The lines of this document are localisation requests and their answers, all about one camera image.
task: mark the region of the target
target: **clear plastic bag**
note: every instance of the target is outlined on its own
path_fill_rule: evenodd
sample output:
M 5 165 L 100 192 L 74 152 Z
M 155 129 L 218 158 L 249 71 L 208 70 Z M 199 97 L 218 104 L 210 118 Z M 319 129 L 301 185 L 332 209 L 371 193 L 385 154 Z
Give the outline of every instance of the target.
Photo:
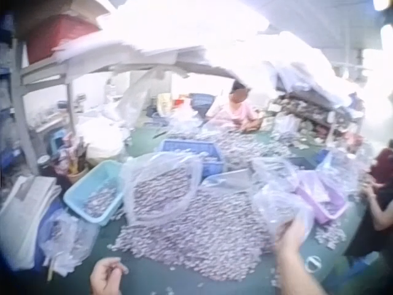
M 138 199 L 136 198 L 140 198 L 140 186 L 146 186 L 147 182 L 154 182 L 157 178 L 162 178 L 166 173 L 170 173 L 176 169 L 185 170 L 189 184 L 187 192 L 175 201 L 168 200 L 168 203 L 159 210 L 148 212 L 146 210 L 140 210 L 139 212 L 143 213 L 138 214 L 138 206 L 140 205 L 138 205 Z M 124 210 L 129 225 L 154 226 L 175 219 L 187 209 L 191 199 L 195 196 L 201 181 L 201 176 L 201 159 L 198 156 L 188 153 L 158 152 L 129 159 L 123 164 L 120 172 Z M 169 179 L 167 183 L 171 185 L 172 181 L 175 181 L 175 179 Z M 152 192 L 147 189 L 145 195 L 150 193 L 152 194 Z M 165 192 L 165 189 L 162 188 L 160 194 L 169 195 L 172 194 L 172 192 Z
M 287 115 L 277 117 L 274 122 L 273 133 L 278 135 L 293 135 L 297 134 L 299 129 L 300 119 L 294 115 Z
M 197 111 L 191 108 L 190 101 L 175 109 L 169 118 L 169 134 L 194 136 L 200 131 L 202 119 Z
M 98 225 L 60 209 L 40 229 L 39 246 L 47 259 L 56 258 L 57 268 L 69 270 L 90 255 L 98 232 Z
M 252 197 L 252 201 L 255 210 L 268 224 L 268 230 L 275 239 L 280 238 L 285 224 L 295 218 L 300 218 L 305 225 L 304 240 L 314 226 L 313 209 L 298 195 L 267 185 Z
M 330 187 L 335 187 L 340 195 L 347 197 L 357 192 L 360 166 L 356 159 L 344 151 L 331 149 L 317 166 L 319 177 Z
M 285 192 L 293 192 L 299 185 L 297 169 L 288 160 L 281 157 L 259 157 L 251 160 L 254 172 L 254 191 L 267 184 L 277 186 Z
M 360 169 L 362 169 L 363 171 L 367 171 L 368 169 L 370 169 L 374 161 L 374 156 L 375 153 L 371 144 L 368 142 L 362 143 L 362 145 L 358 148 L 356 152 L 356 160 L 360 166 Z

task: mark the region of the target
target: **plastic container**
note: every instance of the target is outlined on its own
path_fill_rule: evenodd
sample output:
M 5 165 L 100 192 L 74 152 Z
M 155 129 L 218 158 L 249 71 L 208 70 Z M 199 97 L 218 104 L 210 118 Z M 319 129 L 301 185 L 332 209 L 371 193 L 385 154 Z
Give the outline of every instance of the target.
M 189 97 L 191 99 L 192 108 L 196 106 L 207 106 L 210 108 L 214 102 L 215 96 L 205 93 L 190 93 Z
M 65 40 L 74 40 L 99 29 L 91 23 L 69 15 L 55 15 L 37 25 L 26 40 L 29 64 L 50 57 Z
M 207 152 L 209 153 L 209 157 L 218 158 L 216 162 L 203 162 L 203 178 L 224 172 L 224 157 L 220 149 L 214 143 L 194 140 L 163 140 L 158 148 L 158 150 L 162 152 L 173 152 L 177 149 L 182 151 L 189 149 L 195 154 Z
M 313 196 L 307 193 L 305 188 L 306 178 L 310 177 L 309 173 L 317 173 L 315 171 L 300 171 L 298 177 L 300 178 L 300 184 L 297 188 L 296 193 L 300 195 L 310 206 L 312 206 L 315 214 L 315 219 L 319 224 L 327 223 L 331 220 L 339 218 L 347 209 L 348 202 L 346 197 L 341 195 L 334 187 L 329 186 L 322 178 L 319 178 L 324 185 L 324 189 L 329 196 L 330 203 L 335 207 L 336 212 L 334 214 L 329 213 Z
M 84 218 L 90 223 L 99 224 L 105 226 L 115 211 L 122 204 L 122 193 L 118 190 L 118 193 L 113 202 L 108 206 L 105 212 L 98 218 L 93 218 L 84 212 L 84 203 L 89 198 L 90 194 L 100 189 L 103 183 L 110 178 L 118 178 L 121 163 L 107 160 L 98 164 L 94 169 L 87 173 L 77 183 L 75 183 L 64 195 L 64 202 L 75 211 L 79 216 Z

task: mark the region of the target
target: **paper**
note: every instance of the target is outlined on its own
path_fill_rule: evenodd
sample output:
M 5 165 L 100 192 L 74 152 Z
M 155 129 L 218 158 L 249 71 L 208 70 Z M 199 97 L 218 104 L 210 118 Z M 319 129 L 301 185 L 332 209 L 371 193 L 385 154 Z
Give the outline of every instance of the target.
M 12 269 L 34 267 L 39 223 L 61 192 L 55 178 L 19 177 L 0 211 L 0 247 Z

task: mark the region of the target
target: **woman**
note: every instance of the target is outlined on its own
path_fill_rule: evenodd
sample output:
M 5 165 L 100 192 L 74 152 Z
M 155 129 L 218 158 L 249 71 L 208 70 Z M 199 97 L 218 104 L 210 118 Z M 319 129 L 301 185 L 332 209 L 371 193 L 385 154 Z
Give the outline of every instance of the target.
M 246 101 L 250 89 L 234 81 L 228 97 L 217 97 L 206 113 L 207 120 L 224 127 L 235 127 L 241 131 L 258 130 L 260 120 Z
M 364 189 L 364 194 L 368 208 L 346 256 L 363 257 L 381 251 L 393 234 L 393 186 L 390 184 L 378 190 L 378 185 L 370 185 Z
M 376 163 L 371 168 L 371 175 L 376 183 L 386 184 L 393 178 L 393 140 L 389 140 L 375 159 Z

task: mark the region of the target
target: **blue plastic crate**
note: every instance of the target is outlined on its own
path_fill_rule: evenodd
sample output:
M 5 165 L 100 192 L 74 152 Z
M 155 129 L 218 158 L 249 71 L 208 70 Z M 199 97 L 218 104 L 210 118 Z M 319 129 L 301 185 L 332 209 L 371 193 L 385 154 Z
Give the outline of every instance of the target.
M 224 172 L 224 161 L 220 149 L 209 141 L 194 141 L 194 140 L 163 140 L 159 147 L 159 151 L 173 152 L 177 149 L 185 151 L 189 149 L 191 152 L 199 154 L 201 152 L 208 152 L 209 157 L 217 157 L 217 162 L 204 162 L 202 177 L 208 177 Z
M 89 198 L 90 194 L 101 188 L 104 182 L 111 178 L 118 178 L 121 163 L 116 161 L 107 160 L 98 164 L 92 171 L 88 172 L 78 182 L 76 182 L 64 195 L 64 202 L 75 211 L 84 220 L 91 223 L 98 223 L 100 226 L 105 226 L 116 210 L 120 207 L 123 200 L 123 195 L 120 190 L 108 206 L 105 212 L 97 218 L 91 217 L 84 212 L 84 203 Z
M 208 108 L 210 108 L 214 102 L 214 95 L 210 95 L 210 94 L 190 93 L 189 97 L 191 99 L 191 107 L 193 108 L 195 106 L 203 106 L 203 105 L 206 105 L 208 106 Z

